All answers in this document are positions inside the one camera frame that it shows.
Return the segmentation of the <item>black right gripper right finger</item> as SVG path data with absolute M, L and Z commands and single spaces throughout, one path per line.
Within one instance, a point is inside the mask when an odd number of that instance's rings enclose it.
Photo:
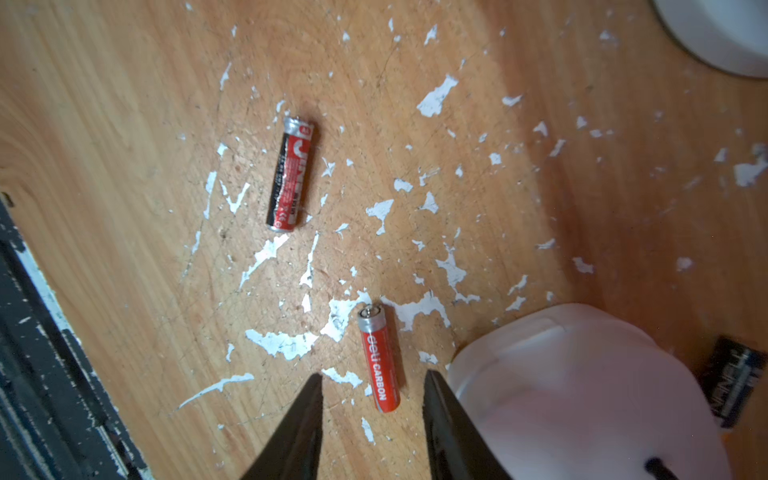
M 425 375 L 422 415 L 432 479 L 511 479 L 436 370 Z

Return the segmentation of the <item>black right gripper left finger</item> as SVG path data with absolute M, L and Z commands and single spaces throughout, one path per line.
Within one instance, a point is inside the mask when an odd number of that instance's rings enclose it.
M 314 373 L 242 479 L 316 479 L 322 414 L 322 377 Z

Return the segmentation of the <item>white square alarm clock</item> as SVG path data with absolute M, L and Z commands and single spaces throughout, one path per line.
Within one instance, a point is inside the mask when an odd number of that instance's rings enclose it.
M 727 479 L 728 456 L 693 373 L 641 329 L 585 304 L 475 340 L 447 382 L 514 479 Z

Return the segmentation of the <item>red carbon AA battery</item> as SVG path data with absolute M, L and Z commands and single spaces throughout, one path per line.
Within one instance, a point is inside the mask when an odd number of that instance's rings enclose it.
M 392 342 L 385 311 L 380 304 L 358 312 L 357 324 L 371 377 L 372 395 L 382 413 L 394 412 L 400 405 L 399 385 Z

